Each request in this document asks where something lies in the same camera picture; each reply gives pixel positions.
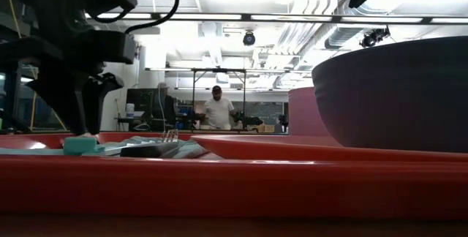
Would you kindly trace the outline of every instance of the computer monitor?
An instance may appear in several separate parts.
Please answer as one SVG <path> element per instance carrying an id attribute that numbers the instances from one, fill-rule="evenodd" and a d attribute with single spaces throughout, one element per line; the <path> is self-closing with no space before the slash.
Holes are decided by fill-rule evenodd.
<path id="1" fill-rule="evenodd" d="M 165 109 L 165 98 L 164 93 L 158 89 L 127 90 L 127 104 L 134 104 L 135 111 L 146 112 L 151 108 L 154 115 L 159 114 Z"/>

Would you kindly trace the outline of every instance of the man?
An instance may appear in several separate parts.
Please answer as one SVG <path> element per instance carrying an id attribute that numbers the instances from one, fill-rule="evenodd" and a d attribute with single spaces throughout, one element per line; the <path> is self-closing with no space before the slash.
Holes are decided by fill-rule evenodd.
<path id="1" fill-rule="evenodd" d="M 203 115 L 208 118 L 208 123 L 213 129 L 230 130 L 229 116 L 235 115 L 232 102 L 222 97 L 222 90 L 214 86 L 211 90 L 213 99 L 209 99 L 203 106 Z"/>

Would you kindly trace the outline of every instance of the light fixture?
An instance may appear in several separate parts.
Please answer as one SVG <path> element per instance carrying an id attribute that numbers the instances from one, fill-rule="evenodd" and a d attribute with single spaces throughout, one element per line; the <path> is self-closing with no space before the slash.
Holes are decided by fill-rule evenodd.
<path id="1" fill-rule="evenodd" d="M 291 73 L 312 73 L 312 70 L 292 70 Z"/>
<path id="2" fill-rule="evenodd" d="M 103 13 L 98 15 L 98 18 L 115 18 L 119 15 L 119 13 Z M 86 13 L 86 18 L 91 18 L 91 16 Z M 123 17 L 123 19 L 151 19 L 151 14 L 148 13 L 128 13 Z"/>
<path id="3" fill-rule="evenodd" d="M 33 79 L 21 77 L 21 83 L 29 83 L 30 81 L 33 81 Z"/>
<path id="4" fill-rule="evenodd" d="M 246 30 L 242 28 L 222 28 L 222 33 L 243 34 Z"/>
<path id="5" fill-rule="evenodd" d="M 431 23 L 466 23 L 468 24 L 468 18 L 433 18 Z"/>
<path id="6" fill-rule="evenodd" d="M 246 69 L 246 72 L 285 73 L 285 69 Z"/>
<path id="7" fill-rule="evenodd" d="M 190 68 L 146 68 L 147 70 L 157 72 L 191 72 Z"/>
<path id="8" fill-rule="evenodd" d="M 171 20 L 240 20 L 238 14 L 175 14 Z"/>
<path id="9" fill-rule="evenodd" d="M 406 18 L 399 16 L 355 16 L 343 17 L 341 22 L 348 23 L 420 23 L 423 18 Z"/>
<path id="10" fill-rule="evenodd" d="M 0 80 L 5 80 L 5 75 L 0 75 Z M 21 83 L 28 83 L 30 81 L 33 81 L 33 79 L 26 78 L 26 77 L 21 77 L 20 81 L 21 81 Z"/>
<path id="11" fill-rule="evenodd" d="M 174 87 L 174 90 L 193 90 L 193 88 L 190 87 Z M 209 91 L 211 88 L 203 88 L 203 87 L 195 87 L 195 90 L 203 90 L 203 91 Z"/>
<path id="12" fill-rule="evenodd" d="M 174 90 L 179 90 L 179 91 L 193 91 L 193 88 L 190 87 L 175 87 Z M 195 90 L 198 91 L 211 91 L 211 88 L 209 87 L 195 87 Z M 223 91 L 244 91 L 243 88 L 223 88 Z M 246 91 L 289 91 L 288 89 L 273 89 L 273 88 L 246 88 Z"/>
<path id="13" fill-rule="evenodd" d="M 329 22 L 331 21 L 330 16 L 307 16 L 307 15 L 252 15 L 252 20 L 264 20 L 264 21 L 291 21 L 291 22 Z"/>

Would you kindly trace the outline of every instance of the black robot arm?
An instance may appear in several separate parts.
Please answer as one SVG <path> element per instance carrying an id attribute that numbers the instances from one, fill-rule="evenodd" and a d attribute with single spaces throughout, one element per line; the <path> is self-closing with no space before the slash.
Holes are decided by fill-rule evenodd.
<path id="1" fill-rule="evenodd" d="M 97 31 L 85 12 L 98 22 L 110 23 L 137 6 L 137 0 L 21 0 L 33 9 L 37 32 L 0 45 L 2 62 L 35 58 L 39 73 L 27 85 L 35 90 L 76 135 L 99 133 L 105 95 L 122 88 L 123 81 L 103 72 L 104 61 L 133 64 L 136 44 L 130 31 L 155 26 L 176 12 L 179 0 L 161 20 L 130 31 Z M 122 8 L 118 18 L 98 15 Z"/>

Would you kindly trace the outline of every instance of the dark gray bowl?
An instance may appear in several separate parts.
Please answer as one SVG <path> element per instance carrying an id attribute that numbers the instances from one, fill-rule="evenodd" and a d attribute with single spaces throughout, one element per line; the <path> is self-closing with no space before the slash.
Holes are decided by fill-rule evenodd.
<path id="1" fill-rule="evenodd" d="M 322 120 L 343 146 L 468 151 L 468 37 L 346 53 L 312 71 Z"/>

